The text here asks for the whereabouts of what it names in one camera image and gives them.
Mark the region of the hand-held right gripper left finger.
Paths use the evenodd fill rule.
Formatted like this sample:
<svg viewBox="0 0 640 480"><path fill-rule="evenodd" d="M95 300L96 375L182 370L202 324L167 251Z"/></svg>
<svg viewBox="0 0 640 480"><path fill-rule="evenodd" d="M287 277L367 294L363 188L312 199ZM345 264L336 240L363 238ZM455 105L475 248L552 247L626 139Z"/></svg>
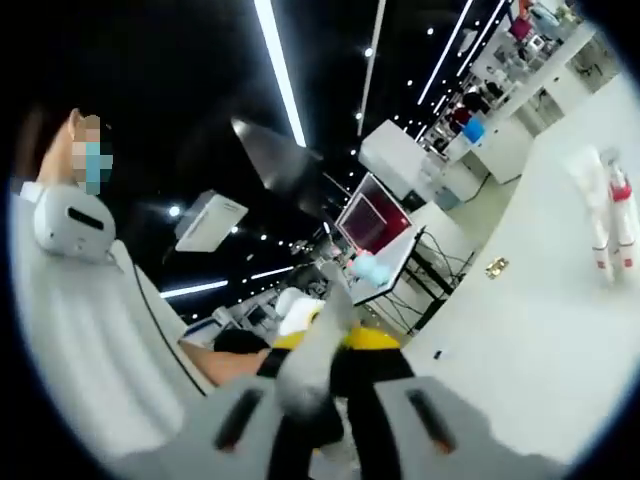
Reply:
<svg viewBox="0 0 640 480"><path fill-rule="evenodd" d="M125 456L121 479L305 479L308 429L283 410L277 383L298 360L307 333L252 353L214 351L182 340L181 350L215 387L163 445Z"/></svg>

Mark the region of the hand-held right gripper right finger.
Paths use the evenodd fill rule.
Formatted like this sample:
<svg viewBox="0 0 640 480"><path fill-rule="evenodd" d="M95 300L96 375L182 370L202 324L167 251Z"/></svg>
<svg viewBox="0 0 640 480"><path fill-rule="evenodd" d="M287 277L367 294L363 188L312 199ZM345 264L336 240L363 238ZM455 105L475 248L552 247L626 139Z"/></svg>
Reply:
<svg viewBox="0 0 640 480"><path fill-rule="evenodd" d="M499 441L487 416L432 376L417 376L397 341L358 327L331 369L363 479L562 479L567 467Z"/></svg>

